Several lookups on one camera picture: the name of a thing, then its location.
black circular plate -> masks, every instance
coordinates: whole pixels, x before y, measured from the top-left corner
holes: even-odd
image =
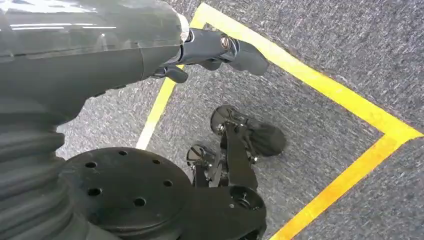
[[[166,158],[135,148],[82,153],[67,161],[61,177],[88,220],[113,233],[158,231],[184,216],[190,204],[186,174]]]

bolt hole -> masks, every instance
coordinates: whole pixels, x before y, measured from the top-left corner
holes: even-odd
[[[172,187],[173,183],[170,180],[165,180],[165,181],[163,181],[163,185],[165,187]]]
[[[98,196],[98,195],[100,195],[101,193],[102,193],[102,189],[100,189],[100,188],[90,188],[90,189],[87,191],[87,194],[88,194],[89,196],[91,196],[91,197]]]
[[[93,169],[93,168],[97,167],[97,163],[95,163],[95,162],[93,162],[93,161],[91,161],[91,162],[87,162],[87,163],[85,164],[85,167],[86,167],[86,168],[89,168],[89,169]]]
[[[144,205],[146,205],[146,200],[144,200],[144,198],[142,197],[136,198],[134,200],[134,205],[137,207],[143,207]]]

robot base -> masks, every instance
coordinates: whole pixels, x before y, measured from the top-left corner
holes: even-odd
[[[230,106],[214,112],[212,129],[221,118],[214,131],[221,136],[220,153],[190,148],[193,182],[168,159],[135,148],[103,148],[71,158],[60,176],[70,186],[77,210],[92,224],[128,240],[261,239],[266,207],[256,192],[251,164],[271,152],[264,154],[252,137],[264,125],[245,116],[248,121],[236,122],[221,111],[241,116]]]

yellow tape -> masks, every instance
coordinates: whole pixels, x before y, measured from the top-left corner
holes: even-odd
[[[202,29],[205,26],[206,22],[203,19],[201,12],[196,12],[194,14],[193,20],[190,23],[191,28]],[[165,78],[162,86],[160,87],[159,94],[156,97],[156,100],[153,103],[153,107],[148,114],[146,123],[143,130],[141,131],[140,137],[138,138],[135,148],[146,150],[149,145],[150,139],[152,138],[153,132],[155,131],[156,125],[161,119],[162,114],[165,111],[165,107],[171,97],[171,94],[174,90],[175,82]]]
[[[374,145],[353,162],[318,196],[296,214],[271,240],[289,240],[316,219],[324,210],[345,194],[350,188],[382,163],[409,139],[395,139],[383,135]]]
[[[269,61],[384,133],[383,137],[278,231],[271,238],[272,240],[293,238],[401,145],[408,140],[423,136],[417,130],[349,88],[300,62],[275,43],[211,6],[202,3],[196,10],[190,26],[201,29],[206,23],[234,38],[253,44]],[[137,147],[146,149],[174,86],[175,84],[169,79],[166,79],[163,83],[140,136],[140,144],[137,144]]]

